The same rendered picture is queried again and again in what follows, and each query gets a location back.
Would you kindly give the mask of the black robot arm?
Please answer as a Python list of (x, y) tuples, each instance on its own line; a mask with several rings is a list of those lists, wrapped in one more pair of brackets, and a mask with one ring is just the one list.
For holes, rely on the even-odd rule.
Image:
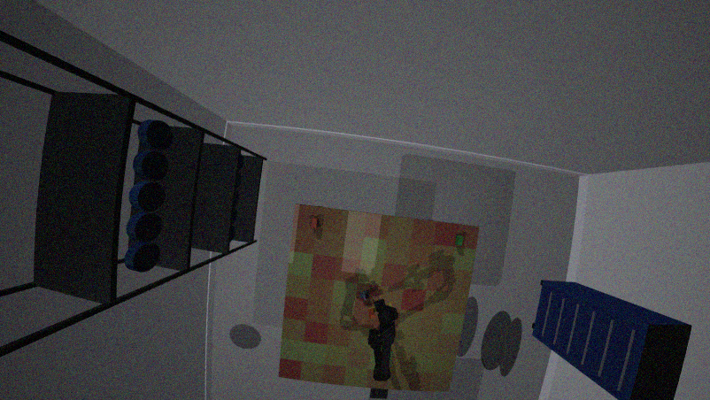
[[(393, 321), (396, 319), (398, 319), (396, 308), (384, 305), (379, 329), (369, 330), (367, 341), (368, 345), (374, 350), (375, 366), (373, 376), (376, 381), (387, 381), (390, 378), (390, 346), (394, 342), (396, 335), (395, 321)], [(380, 330), (380, 333), (378, 330)]]

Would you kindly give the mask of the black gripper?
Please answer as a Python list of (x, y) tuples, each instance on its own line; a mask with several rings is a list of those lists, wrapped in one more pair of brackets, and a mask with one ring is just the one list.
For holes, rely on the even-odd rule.
[(379, 312), (379, 313), (377, 314), (377, 315), (378, 315), (379, 322), (380, 322), (380, 320), (382, 319), (382, 307), (383, 307), (384, 305), (385, 305), (384, 299), (379, 299), (379, 300), (375, 300), (375, 301), (374, 301), (374, 307), (375, 307), (376, 311)]

